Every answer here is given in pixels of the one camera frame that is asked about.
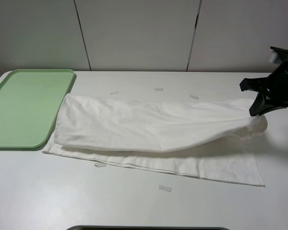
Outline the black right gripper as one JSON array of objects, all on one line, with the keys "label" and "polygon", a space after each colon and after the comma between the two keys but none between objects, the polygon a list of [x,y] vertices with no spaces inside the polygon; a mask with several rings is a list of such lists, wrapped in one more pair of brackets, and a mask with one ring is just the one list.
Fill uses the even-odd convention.
[{"label": "black right gripper", "polygon": [[[250,116],[288,108],[288,49],[274,46],[270,49],[275,55],[272,62],[279,66],[268,77],[244,78],[240,83],[242,92],[258,92],[249,108]],[[264,96],[261,92],[268,92],[268,95]]]}]

